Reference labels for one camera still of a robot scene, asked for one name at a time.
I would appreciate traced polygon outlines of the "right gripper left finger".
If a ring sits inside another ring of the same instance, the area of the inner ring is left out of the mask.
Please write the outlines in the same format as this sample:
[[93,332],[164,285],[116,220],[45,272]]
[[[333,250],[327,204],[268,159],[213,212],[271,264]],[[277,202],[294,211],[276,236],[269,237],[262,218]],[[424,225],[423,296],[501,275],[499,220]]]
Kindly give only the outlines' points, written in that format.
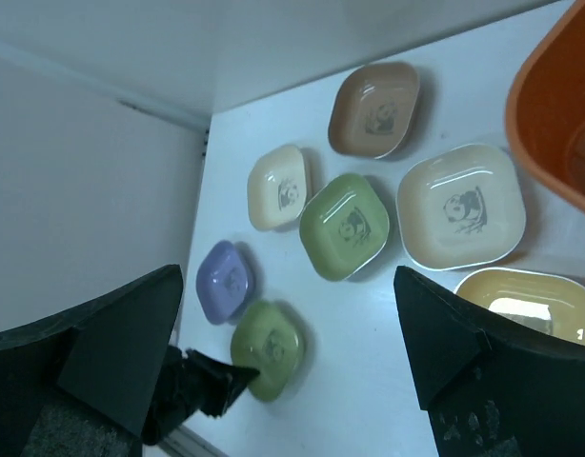
[[166,265],[0,332],[0,456],[138,456],[183,291]]

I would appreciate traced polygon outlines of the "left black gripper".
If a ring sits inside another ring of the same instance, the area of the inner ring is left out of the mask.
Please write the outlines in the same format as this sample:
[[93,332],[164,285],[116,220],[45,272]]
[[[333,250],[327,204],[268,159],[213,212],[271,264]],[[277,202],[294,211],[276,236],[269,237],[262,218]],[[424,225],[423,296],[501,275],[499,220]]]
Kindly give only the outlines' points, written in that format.
[[252,367],[219,362],[168,346],[142,429],[142,443],[158,445],[194,413],[222,417],[259,376]]

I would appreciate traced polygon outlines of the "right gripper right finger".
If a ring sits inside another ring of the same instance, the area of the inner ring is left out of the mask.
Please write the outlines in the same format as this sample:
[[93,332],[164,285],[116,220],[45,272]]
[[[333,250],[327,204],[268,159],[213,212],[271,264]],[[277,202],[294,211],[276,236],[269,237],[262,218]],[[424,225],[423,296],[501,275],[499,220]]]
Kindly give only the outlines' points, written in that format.
[[585,347],[469,302],[413,268],[393,290],[441,456],[585,456]]

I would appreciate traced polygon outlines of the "green square plate front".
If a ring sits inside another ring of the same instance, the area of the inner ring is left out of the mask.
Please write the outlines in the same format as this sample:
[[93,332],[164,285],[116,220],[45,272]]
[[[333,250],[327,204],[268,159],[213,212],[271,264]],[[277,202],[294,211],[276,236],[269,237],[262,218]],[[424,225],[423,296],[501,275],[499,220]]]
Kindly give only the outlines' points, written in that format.
[[296,376],[305,357],[305,338],[282,307],[258,300],[247,308],[237,324],[230,354],[234,365],[259,371],[249,390],[257,400],[270,403]]

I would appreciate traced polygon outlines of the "purple square plate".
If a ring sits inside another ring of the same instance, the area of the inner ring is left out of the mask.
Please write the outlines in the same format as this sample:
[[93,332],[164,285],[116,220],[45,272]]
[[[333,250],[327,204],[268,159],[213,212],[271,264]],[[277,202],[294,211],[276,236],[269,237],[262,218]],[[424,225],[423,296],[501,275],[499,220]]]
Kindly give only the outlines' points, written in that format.
[[255,289],[255,276],[237,246],[222,240],[200,264],[195,289],[207,320],[212,325],[222,325],[248,304]]

